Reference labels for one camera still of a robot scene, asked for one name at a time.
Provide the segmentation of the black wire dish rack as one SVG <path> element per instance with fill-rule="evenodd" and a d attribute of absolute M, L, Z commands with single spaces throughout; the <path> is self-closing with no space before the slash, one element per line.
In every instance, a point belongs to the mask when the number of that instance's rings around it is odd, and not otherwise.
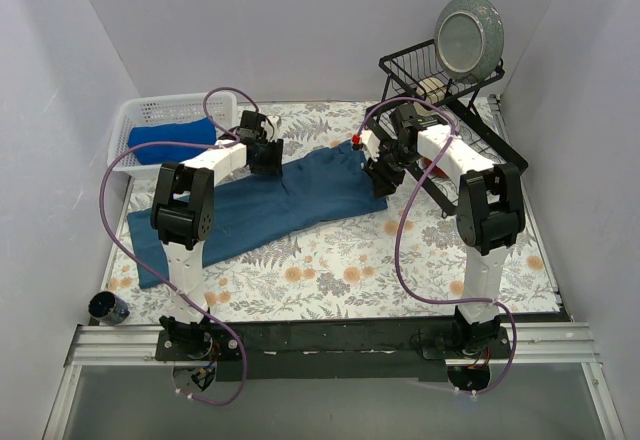
<path fill-rule="evenodd" d="M 457 130 L 471 134 L 471 146 L 479 154 L 496 158 L 500 163 L 512 163 L 520 172 L 528 168 L 528 162 L 482 120 L 475 106 L 480 90 L 504 76 L 502 60 L 483 81 L 456 81 L 439 64 L 434 40 L 427 40 L 382 57 L 379 67 L 387 75 L 382 99 L 390 103 L 376 111 L 367 122 L 367 127 L 380 140 L 396 139 L 416 151 L 416 162 L 405 173 L 416 179 L 423 174 L 415 145 L 418 133 L 428 126 L 447 123 L 446 119 L 424 108 L 422 104 L 405 100 L 407 97 L 425 100 L 418 84 L 428 77 L 437 77 L 447 88 L 445 98 L 433 105 L 461 122 Z"/>

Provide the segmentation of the teal blue t shirt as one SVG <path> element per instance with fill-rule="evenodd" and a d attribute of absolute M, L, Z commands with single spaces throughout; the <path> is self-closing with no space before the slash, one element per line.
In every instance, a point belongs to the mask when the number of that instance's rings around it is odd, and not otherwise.
<path fill-rule="evenodd" d="M 348 142 L 286 163 L 280 176 L 249 175 L 212 188 L 203 265 L 211 266 L 292 232 L 387 208 Z"/>

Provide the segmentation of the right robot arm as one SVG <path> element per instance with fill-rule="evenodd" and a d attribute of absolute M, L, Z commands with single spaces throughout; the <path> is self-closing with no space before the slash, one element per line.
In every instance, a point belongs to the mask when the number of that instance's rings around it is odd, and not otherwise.
<path fill-rule="evenodd" d="M 418 114 L 418 104 L 426 115 Z M 410 97 L 368 108 L 352 147 L 364 153 L 363 169 L 377 197 L 393 194 L 419 159 L 454 184 L 458 198 L 451 215 L 466 248 L 466 267 L 453 325 L 441 343 L 464 357 L 479 355 L 499 337 L 504 262 L 526 224 L 519 168 L 477 153 L 449 114 Z"/>

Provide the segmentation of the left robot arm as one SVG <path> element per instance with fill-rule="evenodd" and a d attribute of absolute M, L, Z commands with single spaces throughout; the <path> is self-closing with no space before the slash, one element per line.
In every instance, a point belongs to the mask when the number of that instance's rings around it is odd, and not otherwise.
<path fill-rule="evenodd" d="M 180 163 L 161 165 L 151 209 L 168 265 L 172 297 L 169 313 L 160 319 L 167 344 L 188 358 L 214 355 L 216 341 L 203 328 L 207 311 L 203 278 L 204 242 L 213 229 L 214 187 L 248 167 L 262 175 L 282 174 L 282 120 L 245 110 L 240 124 L 213 147 Z"/>

